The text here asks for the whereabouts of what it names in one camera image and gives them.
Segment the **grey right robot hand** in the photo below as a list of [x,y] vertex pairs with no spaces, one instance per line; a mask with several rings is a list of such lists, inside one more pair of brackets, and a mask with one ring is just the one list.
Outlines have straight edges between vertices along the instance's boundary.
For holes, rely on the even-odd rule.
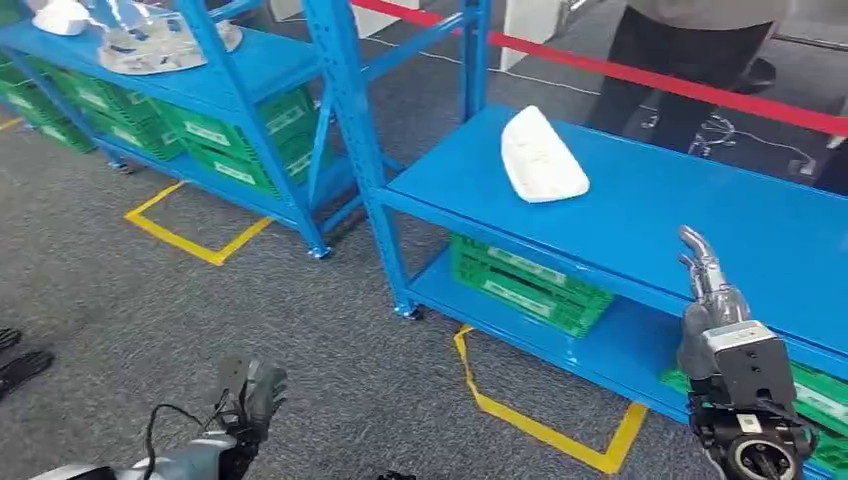
[[687,225],[680,226],[678,234],[692,252],[690,256],[682,254],[679,260],[689,274],[694,301],[684,310],[677,361],[690,379],[704,380],[716,374],[717,367],[702,334],[749,320],[750,308],[741,292],[726,280],[707,240]]

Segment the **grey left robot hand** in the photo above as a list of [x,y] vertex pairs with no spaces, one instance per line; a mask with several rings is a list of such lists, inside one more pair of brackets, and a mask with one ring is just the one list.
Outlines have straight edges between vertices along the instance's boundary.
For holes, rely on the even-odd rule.
[[267,441],[271,419],[285,401],[287,374],[257,359],[240,358],[228,361],[222,374],[214,419],[235,444],[219,455],[218,477],[241,479]]

